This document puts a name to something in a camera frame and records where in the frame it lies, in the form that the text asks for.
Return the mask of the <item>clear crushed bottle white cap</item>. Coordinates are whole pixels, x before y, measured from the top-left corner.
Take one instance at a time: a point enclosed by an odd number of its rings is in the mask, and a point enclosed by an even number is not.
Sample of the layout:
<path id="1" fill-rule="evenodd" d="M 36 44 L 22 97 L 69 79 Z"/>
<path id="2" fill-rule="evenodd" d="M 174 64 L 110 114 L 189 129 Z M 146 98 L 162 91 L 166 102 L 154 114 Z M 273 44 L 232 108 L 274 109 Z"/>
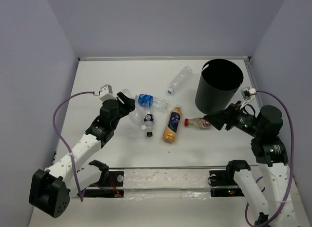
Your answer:
<path id="1" fill-rule="evenodd" d="M 133 95 L 130 93 L 128 89 L 123 89 L 121 92 L 128 98 L 134 99 Z M 134 111 L 129 113 L 129 118 L 133 124 L 135 124 L 141 131 L 146 129 L 146 126 L 143 122 L 143 114 L 138 107 L 137 103 L 135 102 L 135 109 Z"/>

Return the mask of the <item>small bottle pepsi label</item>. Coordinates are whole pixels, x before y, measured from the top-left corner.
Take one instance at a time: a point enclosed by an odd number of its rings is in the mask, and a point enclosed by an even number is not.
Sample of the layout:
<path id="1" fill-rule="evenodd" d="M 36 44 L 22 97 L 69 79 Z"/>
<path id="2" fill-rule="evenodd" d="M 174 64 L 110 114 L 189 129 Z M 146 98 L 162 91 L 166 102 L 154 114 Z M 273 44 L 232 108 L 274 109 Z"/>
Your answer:
<path id="1" fill-rule="evenodd" d="M 147 138 L 153 137 L 153 130 L 154 130 L 154 114 L 150 108 L 144 109 L 144 118 L 143 124 L 145 126 L 144 132 Z"/>

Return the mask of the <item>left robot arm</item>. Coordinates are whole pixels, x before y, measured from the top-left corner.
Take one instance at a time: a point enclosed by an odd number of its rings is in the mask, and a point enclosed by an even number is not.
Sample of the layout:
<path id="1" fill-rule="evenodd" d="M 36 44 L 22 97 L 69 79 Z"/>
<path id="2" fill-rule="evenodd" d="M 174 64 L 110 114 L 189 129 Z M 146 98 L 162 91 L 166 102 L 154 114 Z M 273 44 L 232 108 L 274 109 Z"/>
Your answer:
<path id="1" fill-rule="evenodd" d="M 68 207 L 70 199 L 81 196 L 89 185 L 101 186 L 108 180 L 106 164 L 89 158 L 113 137 L 119 120 L 135 109 L 135 100 L 118 92 L 101 97 L 99 115 L 68 153 L 45 170 L 38 169 L 31 181 L 29 203 L 53 218 Z"/>

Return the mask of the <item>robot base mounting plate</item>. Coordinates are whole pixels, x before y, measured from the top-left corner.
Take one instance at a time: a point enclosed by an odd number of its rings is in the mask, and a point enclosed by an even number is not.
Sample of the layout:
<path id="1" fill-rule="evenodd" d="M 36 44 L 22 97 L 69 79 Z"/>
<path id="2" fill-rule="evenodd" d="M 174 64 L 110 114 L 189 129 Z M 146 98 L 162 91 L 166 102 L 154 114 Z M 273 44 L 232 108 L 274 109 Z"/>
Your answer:
<path id="1" fill-rule="evenodd" d="M 86 198 L 242 197 L 234 182 L 221 179 L 222 167 L 142 167 L 111 169 L 105 181 L 86 188 Z"/>

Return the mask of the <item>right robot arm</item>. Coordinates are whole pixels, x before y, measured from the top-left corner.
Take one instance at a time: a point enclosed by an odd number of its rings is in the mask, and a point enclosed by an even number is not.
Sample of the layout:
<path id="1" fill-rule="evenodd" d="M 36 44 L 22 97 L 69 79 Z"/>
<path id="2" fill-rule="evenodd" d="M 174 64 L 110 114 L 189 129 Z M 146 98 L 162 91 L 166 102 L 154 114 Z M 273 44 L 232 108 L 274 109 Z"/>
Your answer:
<path id="1" fill-rule="evenodd" d="M 228 162 L 224 178 L 228 183 L 237 183 L 241 188 L 257 218 L 255 226 L 299 226 L 289 197 L 292 182 L 288 173 L 288 156 L 278 136 L 283 126 L 281 111 L 272 105 L 266 105 L 254 116 L 245 113 L 241 102 L 237 102 L 204 118 L 218 130 L 236 127 L 253 137 L 251 149 L 263 177 L 265 192 L 261 191 L 253 179 L 251 168 L 245 160 Z"/>

